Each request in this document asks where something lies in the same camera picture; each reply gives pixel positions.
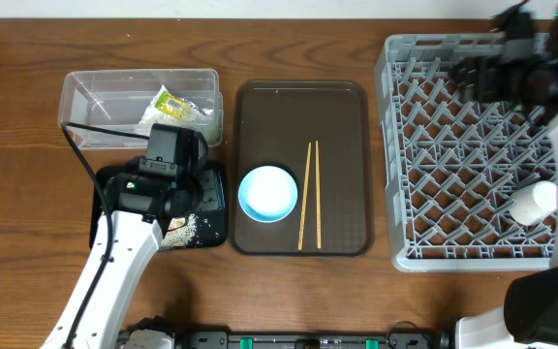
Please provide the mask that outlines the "pile of rice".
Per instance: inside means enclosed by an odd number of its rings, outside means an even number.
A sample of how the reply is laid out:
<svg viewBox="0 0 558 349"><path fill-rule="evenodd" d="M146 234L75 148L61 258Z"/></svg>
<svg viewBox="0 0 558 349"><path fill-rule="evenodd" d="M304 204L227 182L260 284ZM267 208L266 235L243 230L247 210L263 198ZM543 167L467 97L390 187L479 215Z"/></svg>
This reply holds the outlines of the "pile of rice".
<svg viewBox="0 0 558 349"><path fill-rule="evenodd" d="M186 217L173 218L160 244L160 250L173 250L201 247L205 238L202 234L209 228L206 218L195 213Z"/></svg>

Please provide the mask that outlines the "light blue bowl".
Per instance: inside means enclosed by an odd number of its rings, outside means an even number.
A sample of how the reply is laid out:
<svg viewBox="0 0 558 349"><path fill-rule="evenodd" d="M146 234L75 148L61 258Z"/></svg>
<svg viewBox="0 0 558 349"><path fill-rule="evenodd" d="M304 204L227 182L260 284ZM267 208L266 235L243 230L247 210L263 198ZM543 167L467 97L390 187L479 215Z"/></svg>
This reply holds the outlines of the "light blue bowl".
<svg viewBox="0 0 558 349"><path fill-rule="evenodd" d="M275 223L286 218L295 208L297 186L286 170L261 166L241 180L237 199L249 218L261 223Z"/></svg>

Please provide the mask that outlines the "white napkin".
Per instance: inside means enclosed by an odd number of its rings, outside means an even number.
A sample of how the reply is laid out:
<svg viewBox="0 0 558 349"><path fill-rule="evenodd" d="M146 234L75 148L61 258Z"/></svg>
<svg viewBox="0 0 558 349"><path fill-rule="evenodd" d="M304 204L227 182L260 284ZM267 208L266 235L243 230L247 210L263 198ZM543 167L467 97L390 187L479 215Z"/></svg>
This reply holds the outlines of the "white napkin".
<svg viewBox="0 0 558 349"><path fill-rule="evenodd" d="M160 90L157 92L157 94L162 90L167 90L167 88L164 85L162 85ZM177 126L181 128L195 129L199 131L202 127L209 126L214 122L214 111L212 109L203 109L196 103L195 104L210 117L210 120L207 123L198 124L198 123L181 122L176 120L169 121L163 116L161 116L160 113L154 107L151 106L151 102L154 100L155 96L150 101L149 106L145 109L145 112L143 113L143 116L141 117L141 120L138 123L138 127L136 128L136 131L138 133L141 132L148 133L149 129L154 124L166 124L166 125Z"/></svg>

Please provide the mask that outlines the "yellow green snack wrapper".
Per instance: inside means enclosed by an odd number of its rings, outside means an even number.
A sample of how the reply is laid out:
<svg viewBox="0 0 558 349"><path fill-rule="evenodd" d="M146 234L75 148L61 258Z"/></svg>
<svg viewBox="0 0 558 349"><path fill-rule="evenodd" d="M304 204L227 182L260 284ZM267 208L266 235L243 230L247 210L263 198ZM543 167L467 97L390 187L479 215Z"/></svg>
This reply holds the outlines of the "yellow green snack wrapper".
<svg viewBox="0 0 558 349"><path fill-rule="evenodd" d="M169 121L205 124L210 120L210 117L195 103L176 97L167 90L160 91L151 102L151 106Z"/></svg>

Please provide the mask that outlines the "white cup green inside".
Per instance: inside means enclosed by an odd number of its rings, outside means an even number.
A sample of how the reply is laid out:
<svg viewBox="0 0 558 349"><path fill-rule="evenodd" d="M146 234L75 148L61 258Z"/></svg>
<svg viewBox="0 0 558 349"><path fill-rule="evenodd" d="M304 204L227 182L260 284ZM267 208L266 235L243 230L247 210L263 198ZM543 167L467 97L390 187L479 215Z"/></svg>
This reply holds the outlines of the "white cup green inside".
<svg viewBox="0 0 558 349"><path fill-rule="evenodd" d="M557 210L557 185L539 181L515 191L510 199L511 217L524 226L535 225Z"/></svg>

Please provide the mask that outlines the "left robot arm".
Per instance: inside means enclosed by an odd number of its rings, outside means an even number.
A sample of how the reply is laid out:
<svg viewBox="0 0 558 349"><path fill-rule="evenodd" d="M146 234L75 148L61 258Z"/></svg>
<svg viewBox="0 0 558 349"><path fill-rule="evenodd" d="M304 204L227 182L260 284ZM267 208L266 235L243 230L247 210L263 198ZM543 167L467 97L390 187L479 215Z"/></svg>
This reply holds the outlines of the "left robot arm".
<svg viewBox="0 0 558 349"><path fill-rule="evenodd" d="M45 348L112 348L149 261L175 218L199 206L200 170L142 160L100 191L105 206L85 267Z"/></svg>

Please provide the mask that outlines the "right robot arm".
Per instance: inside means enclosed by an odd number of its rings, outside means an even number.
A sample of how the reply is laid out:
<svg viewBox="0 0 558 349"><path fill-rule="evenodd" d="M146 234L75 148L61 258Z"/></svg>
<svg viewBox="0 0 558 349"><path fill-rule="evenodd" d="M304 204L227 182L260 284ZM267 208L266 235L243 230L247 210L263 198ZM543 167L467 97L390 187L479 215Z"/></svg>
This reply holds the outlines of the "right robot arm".
<svg viewBox="0 0 558 349"><path fill-rule="evenodd" d="M536 29L517 3L493 18L503 33L498 56L467 57L449 77L464 102L513 102L542 107L556 164L558 185L558 9L542 53L534 49ZM502 306L465 317L441 333L439 348L558 348L558 193L555 246L549 267L515 279Z"/></svg>

